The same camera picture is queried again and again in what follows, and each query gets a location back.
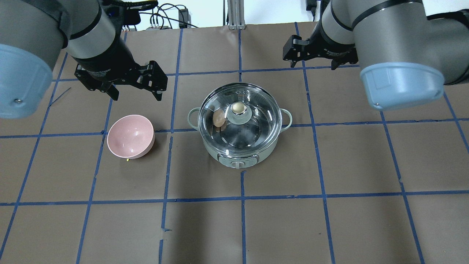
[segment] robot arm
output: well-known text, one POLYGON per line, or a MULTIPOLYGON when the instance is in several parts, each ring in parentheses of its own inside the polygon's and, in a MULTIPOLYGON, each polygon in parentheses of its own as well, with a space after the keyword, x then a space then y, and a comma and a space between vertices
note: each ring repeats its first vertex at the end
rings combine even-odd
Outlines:
POLYGON ((0 117, 21 118, 36 111, 64 47, 79 63, 75 76, 88 90, 117 100, 119 91, 114 85, 126 84, 146 89, 160 101, 167 76, 155 61, 138 65, 120 38, 123 5, 148 3, 0 1, 5 31, 0 34, 0 117))
POLYGON ((425 16, 421 0, 332 0, 311 37, 283 48, 291 66, 324 57, 332 69, 360 60, 369 104, 412 107, 443 95, 443 84, 469 82, 469 10, 425 16))

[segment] pot handle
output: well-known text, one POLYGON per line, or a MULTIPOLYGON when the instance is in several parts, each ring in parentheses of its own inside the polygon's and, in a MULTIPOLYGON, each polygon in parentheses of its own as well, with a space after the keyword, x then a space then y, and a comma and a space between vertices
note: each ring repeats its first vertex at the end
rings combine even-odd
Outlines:
POLYGON ((200 111, 200 107, 196 107, 196 108, 192 109, 191 111, 189 111, 189 114, 187 115, 187 123, 189 123, 189 125, 190 125, 193 129, 195 129, 195 130, 198 131, 199 128, 198 128, 197 126, 194 126, 194 125, 190 122, 190 116, 192 115, 192 113, 197 112, 197 111, 200 111))
POLYGON ((286 110, 286 109, 283 109, 283 108, 280 108, 280 110, 282 112, 284 112, 285 114, 287 114, 287 116, 290 118, 290 123, 288 123, 288 125, 282 129, 280 129, 280 133, 284 132, 285 130, 287 130, 288 128, 290 128, 290 126, 292 125, 292 122, 293 122, 293 118, 292 118, 292 114, 290 113, 290 111, 286 110))

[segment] pink bowl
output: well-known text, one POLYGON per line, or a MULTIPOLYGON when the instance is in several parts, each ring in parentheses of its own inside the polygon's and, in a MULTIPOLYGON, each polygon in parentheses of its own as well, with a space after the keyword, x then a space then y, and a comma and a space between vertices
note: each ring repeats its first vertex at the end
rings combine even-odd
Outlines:
POLYGON ((116 156, 136 159, 147 154, 155 142, 153 125, 144 116, 124 116, 113 124, 107 135, 107 147, 116 156))

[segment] pot base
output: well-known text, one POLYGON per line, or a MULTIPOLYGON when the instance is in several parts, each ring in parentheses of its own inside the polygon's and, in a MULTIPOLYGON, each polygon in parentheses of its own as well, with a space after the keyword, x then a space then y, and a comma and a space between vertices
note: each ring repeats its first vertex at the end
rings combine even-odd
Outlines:
POLYGON ((243 168, 248 168, 256 165, 257 163, 265 160, 273 151, 275 146, 277 145, 278 139, 276 139, 268 148, 266 148, 264 151, 252 155, 252 156, 247 156, 247 157, 229 157, 227 155, 220 154, 213 149, 211 149, 207 144, 205 144, 205 148, 207 149, 208 153, 210 156, 212 156, 215 160, 220 162, 221 164, 230 167, 230 168, 235 168, 235 169, 243 169, 243 168))

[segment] small yellow object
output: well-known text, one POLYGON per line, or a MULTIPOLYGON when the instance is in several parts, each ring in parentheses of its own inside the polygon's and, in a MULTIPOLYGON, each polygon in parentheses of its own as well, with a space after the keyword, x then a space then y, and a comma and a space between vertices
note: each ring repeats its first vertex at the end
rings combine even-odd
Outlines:
POLYGON ((243 104, 242 102, 236 102, 233 105, 231 105, 231 110, 235 114, 242 114, 246 111, 246 105, 243 104))

